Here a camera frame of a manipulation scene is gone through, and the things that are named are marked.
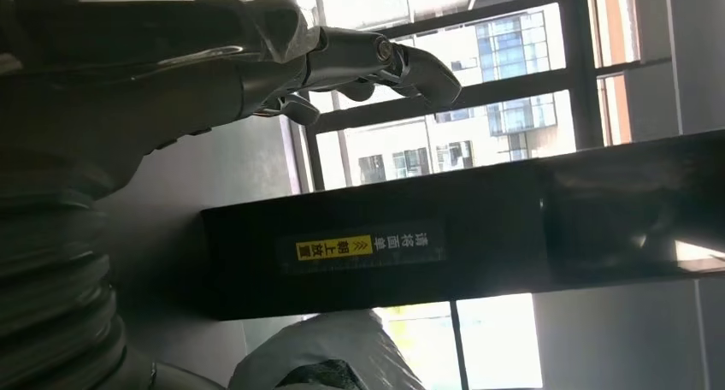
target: plastic wrap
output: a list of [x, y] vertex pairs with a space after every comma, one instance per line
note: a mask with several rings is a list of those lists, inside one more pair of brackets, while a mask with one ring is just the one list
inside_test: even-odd
[[0, 0], [0, 74], [288, 62], [318, 40], [295, 0]]
[[371, 310], [282, 329], [237, 365], [229, 390], [423, 390]]

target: warning sticker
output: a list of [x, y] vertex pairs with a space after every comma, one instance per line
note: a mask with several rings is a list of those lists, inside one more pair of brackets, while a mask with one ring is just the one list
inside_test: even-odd
[[297, 260], [333, 259], [337, 257], [373, 254], [373, 239], [369, 234], [348, 238], [316, 240], [296, 244]]

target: window frame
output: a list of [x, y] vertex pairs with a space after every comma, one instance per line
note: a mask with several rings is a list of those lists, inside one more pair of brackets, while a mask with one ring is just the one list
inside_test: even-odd
[[[416, 156], [417, 164], [412, 163], [413, 155]], [[399, 168], [397, 161], [403, 161], [403, 167]], [[423, 176], [433, 172], [431, 170], [430, 161], [428, 160], [427, 148], [416, 148], [406, 149], [404, 151], [397, 151], [392, 153], [392, 167], [395, 169], [395, 178], [391, 179], [403, 179], [403, 178], [414, 178], [416, 176]], [[415, 168], [420, 168], [419, 174], [415, 173]]]
[[[431, 109], [419, 97], [402, 97], [392, 101], [324, 113], [315, 125], [304, 129], [304, 137], [309, 153], [309, 167], [315, 190], [325, 190], [320, 150], [317, 145], [317, 135], [320, 133], [338, 132], [344, 136], [345, 129], [402, 121], [424, 115], [435, 115], [437, 123], [446, 123], [446, 121], [438, 121], [438, 114], [494, 103], [504, 103], [516, 99], [528, 98], [531, 100], [533, 97], [560, 91], [569, 91], [576, 150], [604, 146], [605, 138], [602, 129], [603, 116], [599, 107], [598, 80], [621, 74], [629, 69], [669, 62], [671, 58], [649, 61], [647, 64], [636, 61], [609, 67], [598, 67], [595, 60], [598, 58], [596, 55], [600, 55], [598, 51], [600, 47], [595, 46], [595, 40], [592, 40], [592, 12], [590, 12], [589, 0], [514, 0], [375, 31], [389, 39], [404, 38], [414, 34], [436, 32], [447, 27], [457, 27], [474, 21], [504, 17], [552, 3], [558, 4], [561, 17], [565, 68], [465, 86], [454, 104], [435, 109]], [[324, 7], [319, 2], [318, 9], [321, 11], [321, 15], [324, 15]], [[524, 65], [526, 66], [526, 53], [524, 53], [524, 59]], [[524, 138], [526, 138], [525, 130], [510, 134], [524, 135]], [[500, 138], [505, 138], [508, 135], [504, 133]], [[506, 153], [510, 154], [512, 151], [525, 149], [526, 146], [522, 149], [508, 149]], [[428, 156], [430, 158], [429, 169], [433, 172], [433, 165], [438, 163], [437, 150], [435, 150], [435, 155]], [[456, 341], [461, 388], [462, 390], [471, 390], [463, 355], [463, 339], [457, 302], [455, 300], [450, 301], [449, 305], [451, 307], [453, 334]]]
[[451, 71], [458, 72], [466, 69], [475, 69], [479, 66], [480, 64], [478, 58], [475, 56], [470, 56], [468, 58], [457, 59], [451, 62]]
[[[370, 181], [370, 182], [366, 182], [365, 179], [364, 179], [365, 178], [365, 172], [364, 172], [365, 169], [363, 169], [363, 166], [361, 164], [362, 161], [366, 161], [366, 162], [369, 162], [369, 163], [380, 162], [380, 167], [382, 168], [381, 172], [382, 172], [382, 178], [383, 178], [383, 180], [373, 180], [373, 181]], [[357, 159], [357, 166], [360, 168], [360, 183], [363, 184], [363, 185], [369, 185], [369, 184], [373, 184], [373, 183], [381, 183], [381, 182], [384, 182], [384, 181], [387, 180], [386, 171], [385, 171], [385, 158], [382, 156], [382, 154], [370, 155], [370, 156], [367, 156], [367, 157], [359, 157]]]
[[[435, 146], [435, 161], [434, 162], [438, 165], [439, 172], [450, 172], [450, 170], [445, 170], [441, 166], [445, 163], [445, 158], [443, 158], [443, 160], [441, 160], [441, 157], [445, 153], [448, 155], [449, 161], [452, 162], [451, 151], [454, 149], [454, 145], [457, 145], [458, 149], [460, 149], [460, 151], [461, 151], [461, 154], [462, 154], [461, 158], [463, 160], [463, 165], [464, 165], [463, 168], [472, 168], [475, 166], [474, 151], [473, 151], [473, 145], [471, 144], [471, 141], [470, 140], [459, 140], [456, 142], [448, 142], [446, 144]], [[466, 146], [469, 151], [468, 159], [470, 161], [470, 166], [465, 166], [466, 165], [465, 161], [467, 158], [466, 158], [466, 156], [463, 155], [464, 146]]]

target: building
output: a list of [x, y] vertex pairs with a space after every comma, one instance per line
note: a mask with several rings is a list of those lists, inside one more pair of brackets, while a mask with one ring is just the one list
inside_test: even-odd
[[[327, 24], [372, 29], [509, 0], [303, 1], [318, 16], [324, 14]], [[465, 86], [566, 66], [556, 4], [396, 42], [434, 53]], [[380, 87], [363, 103], [337, 92], [315, 94], [312, 100], [324, 112], [395, 98], [392, 90]], [[328, 189], [575, 150], [567, 92], [349, 130], [344, 137], [320, 136]], [[342, 157], [332, 155], [340, 152]]]

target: white cloth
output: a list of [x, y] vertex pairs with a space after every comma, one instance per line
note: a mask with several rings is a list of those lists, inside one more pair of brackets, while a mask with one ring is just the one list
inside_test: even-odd
[[[229, 390], [273, 390], [296, 368], [327, 360], [347, 362], [361, 390], [425, 390], [371, 310], [322, 314], [282, 329], [237, 365]], [[310, 384], [277, 388], [332, 390]]]

